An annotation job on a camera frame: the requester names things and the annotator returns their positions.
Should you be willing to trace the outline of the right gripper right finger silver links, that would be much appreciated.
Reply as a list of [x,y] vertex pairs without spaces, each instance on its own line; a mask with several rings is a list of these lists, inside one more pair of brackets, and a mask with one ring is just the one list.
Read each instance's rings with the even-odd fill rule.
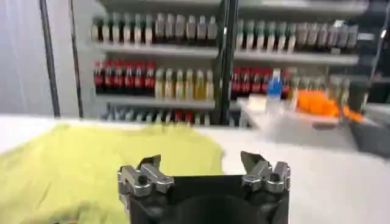
[[241,151],[241,162],[247,172],[242,176],[242,185],[251,192],[281,194],[290,190],[291,169],[286,162],[278,161],[273,167],[260,154],[245,151]]

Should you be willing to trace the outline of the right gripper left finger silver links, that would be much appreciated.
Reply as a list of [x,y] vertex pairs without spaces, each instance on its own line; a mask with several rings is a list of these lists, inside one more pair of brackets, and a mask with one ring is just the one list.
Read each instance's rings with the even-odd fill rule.
[[121,166],[117,171],[119,195],[146,197],[153,187],[162,194],[167,194],[174,185],[174,177],[159,171],[161,155],[146,157],[136,167]]

